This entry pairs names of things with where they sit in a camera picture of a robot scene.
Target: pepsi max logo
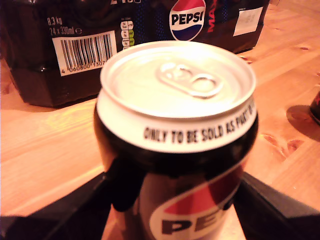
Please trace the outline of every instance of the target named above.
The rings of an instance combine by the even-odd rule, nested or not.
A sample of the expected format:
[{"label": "pepsi max logo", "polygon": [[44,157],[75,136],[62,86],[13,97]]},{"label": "pepsi max logo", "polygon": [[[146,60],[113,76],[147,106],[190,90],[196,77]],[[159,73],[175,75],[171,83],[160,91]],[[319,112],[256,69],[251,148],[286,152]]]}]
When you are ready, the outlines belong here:
[{"label": "pepsi max logo", "polygon": [[205,22],[204,0],[179,0],[169,14],[172,36],[176,40],[190,41],[202,30]]},{"label": "pepsi max logo", "polygon": [[241,181],[243,166],[202,183],[160,205],[149,225],[156,240],[212,239],[226,217],[223,210]]}]

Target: soda can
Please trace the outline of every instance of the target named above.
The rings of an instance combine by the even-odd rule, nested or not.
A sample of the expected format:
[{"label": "soda can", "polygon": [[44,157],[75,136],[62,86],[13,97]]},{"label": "soda can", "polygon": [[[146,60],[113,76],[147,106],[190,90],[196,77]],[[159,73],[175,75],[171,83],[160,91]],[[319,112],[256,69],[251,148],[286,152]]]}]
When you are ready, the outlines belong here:
[{"label": "soda can", "polygon": [[258,131],[251,67],[158,41],[113,56],[100,79],[94,127],[123,238],[217,239]]},{"label": "soda can", "polygon": [[315,96],[313,102],[310,105],[310,112],[312,118],[320,124],[320,91]]}]

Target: pepsi multipack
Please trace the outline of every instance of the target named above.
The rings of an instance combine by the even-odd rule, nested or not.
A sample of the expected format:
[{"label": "pepsi multipack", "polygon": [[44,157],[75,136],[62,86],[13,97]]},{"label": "pepsi multipack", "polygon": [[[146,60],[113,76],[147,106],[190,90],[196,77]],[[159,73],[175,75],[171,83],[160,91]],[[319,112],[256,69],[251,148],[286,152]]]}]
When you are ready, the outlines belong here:
[{"label": "pepsi multipack", "polygon": [[1,55],[22,99],[58,106],[96,95],[101,67],[124,49],[195,41],[253,48],[269,0],[2,0]]}]

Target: wooden table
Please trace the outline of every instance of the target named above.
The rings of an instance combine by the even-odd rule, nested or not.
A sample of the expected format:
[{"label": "wooden table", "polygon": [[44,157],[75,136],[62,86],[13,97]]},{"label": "wooden table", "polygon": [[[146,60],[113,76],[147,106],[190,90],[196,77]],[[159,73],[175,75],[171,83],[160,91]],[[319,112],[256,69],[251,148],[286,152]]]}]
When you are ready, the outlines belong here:
[{"label": "wooden table", "polygon": [[[319,91],[320,19],[270,5],[257,46],[240,55],[256,73],[259,111],[245,170],[320,210],[320,126],[308,113]],[[95,101],[61,109],[23,103],[2,62],[2,216],[27,216],[103,171],[93,130]],[[112,212],[106,238],[112,239],[114,221]],[[245,239],[234,209],[222,235]]]}]

